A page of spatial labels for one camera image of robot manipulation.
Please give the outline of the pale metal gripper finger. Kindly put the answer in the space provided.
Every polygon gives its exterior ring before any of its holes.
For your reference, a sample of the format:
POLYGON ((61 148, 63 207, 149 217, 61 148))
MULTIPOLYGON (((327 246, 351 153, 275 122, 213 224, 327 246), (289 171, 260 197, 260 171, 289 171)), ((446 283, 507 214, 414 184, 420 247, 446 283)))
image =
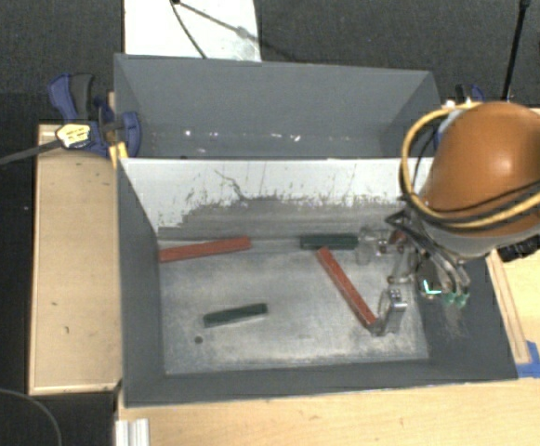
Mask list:
POLYGON ((378 316, 373 324, 372 334, 384 336, 398 333, 407 308, 408 303, 403 299, 400 289, 385 289, 379 298, 378 316))
POLYGON ((407 237, 400 230, 362 228, 358 235, 358 263, 370 264, 384 256, 402 254, 407 237))

